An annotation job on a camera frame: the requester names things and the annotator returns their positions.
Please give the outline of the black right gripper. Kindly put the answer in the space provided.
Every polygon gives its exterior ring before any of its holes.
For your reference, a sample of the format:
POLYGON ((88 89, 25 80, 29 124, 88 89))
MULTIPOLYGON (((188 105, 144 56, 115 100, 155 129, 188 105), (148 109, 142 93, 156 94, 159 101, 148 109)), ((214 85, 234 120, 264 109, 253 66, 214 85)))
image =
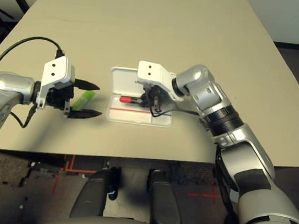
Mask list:
POLYGON ((137 102, 141 107, 152 108, 155 113, 162 112, 162 105, 164 101, 164 92, 161 87, 151 84, 143 84, 144 93, 141 98, 138 98, 137 102))

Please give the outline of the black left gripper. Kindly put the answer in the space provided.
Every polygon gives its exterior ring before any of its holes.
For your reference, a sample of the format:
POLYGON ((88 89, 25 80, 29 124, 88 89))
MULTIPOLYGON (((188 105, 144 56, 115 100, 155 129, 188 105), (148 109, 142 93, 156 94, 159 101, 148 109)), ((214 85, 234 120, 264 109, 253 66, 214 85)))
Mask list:
POLYGON ((62 89, 52 88, 48 91, 47 102, 48 106, 64 111, 66 118, 72 119, 88 119, 100 116, 102 113, 96 110, 82 109, 74 110, 70 106, 70 99, 74 97, 74 87, 84 90, 100 90, 100 88, 91 82, 75 79, 74 85, 66 86, 62 89))

